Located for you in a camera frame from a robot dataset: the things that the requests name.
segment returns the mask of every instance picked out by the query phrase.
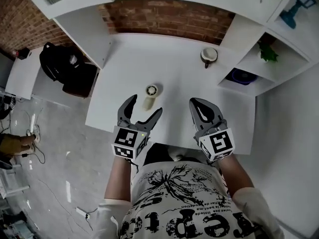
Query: white t-shirt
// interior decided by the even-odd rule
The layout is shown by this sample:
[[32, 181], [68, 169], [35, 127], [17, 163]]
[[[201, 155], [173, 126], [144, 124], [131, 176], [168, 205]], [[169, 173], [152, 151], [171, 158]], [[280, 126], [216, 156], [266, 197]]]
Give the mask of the white t-shirt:
[[229, 199], [214, 167], [153, 163], [132, 185], [132, 203], [99, 205], [93, 239], [284, 238], [261, 192], [244, 188]]

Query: tiled floor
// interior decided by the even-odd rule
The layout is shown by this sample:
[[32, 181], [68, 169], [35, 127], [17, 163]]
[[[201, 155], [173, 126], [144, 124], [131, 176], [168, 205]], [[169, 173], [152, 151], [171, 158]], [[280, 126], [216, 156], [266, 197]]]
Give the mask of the tiled floor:
[[[88, 105], [89, 100], [84, 100], [76, 109], [70, 109], [31, 100], [17, 103], [11, 115], [12, 134], [25, 135], [33, 114], [40, 127], [41, 141], [37, 146], [45, 153], [46, 163], [40, 164], [34, 155], [17, 158], [17, 163], [22, 164], [17, 177], [30, 189], [8, 201], [15, 212], [24, 211], [28, 223], [42, 239], [90, 237], [89, 224], [76, 207], [86, 212], [96, 209], [103, 198], [114, 156], [109, 144], [111, 134], [85, 125]], [[6, 128], [8, 118], [2, 122]], [[186, 151], [187, 155], [198, 157], [195, 150], [170, 149], [175, 154]], [[43, 160], [41, 153], [36, 153]]]

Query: black backpack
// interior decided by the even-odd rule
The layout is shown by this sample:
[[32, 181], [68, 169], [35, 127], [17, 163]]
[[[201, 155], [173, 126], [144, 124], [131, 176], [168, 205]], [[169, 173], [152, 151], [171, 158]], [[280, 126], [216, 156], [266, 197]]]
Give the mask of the black backpack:
[[[75, 64], [70, 63], [73, 55], [77, 58]], [[65, 84], [74, 72], [73, 69], [83, 63], [83, 55], [75, 47], [55, 46], [47, 42], [40, 53], [40, 63], [50, 79]]]

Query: brick wall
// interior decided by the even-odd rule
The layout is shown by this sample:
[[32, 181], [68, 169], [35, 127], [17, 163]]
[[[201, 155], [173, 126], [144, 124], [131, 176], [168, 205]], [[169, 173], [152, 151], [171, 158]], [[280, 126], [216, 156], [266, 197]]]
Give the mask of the brick wall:
[[181, 0], [116, 0], [99, 6], [111, 33], [180, 36], [219, 45], [235, 14]]
[[34, 49], [48, 41], [55, 45], [73, 44], [31, 0], [0, 0], [0, 49], [11, 54], [15, 49]]

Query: white wall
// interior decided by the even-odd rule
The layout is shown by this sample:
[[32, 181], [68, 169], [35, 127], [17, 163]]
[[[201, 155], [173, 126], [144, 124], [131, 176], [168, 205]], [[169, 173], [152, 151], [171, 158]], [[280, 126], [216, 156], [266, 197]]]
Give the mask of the white wall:
[[259, 96], [252, 153], [239, 159], [273, 214], [310, 237], [319, 227], [319, 65]]

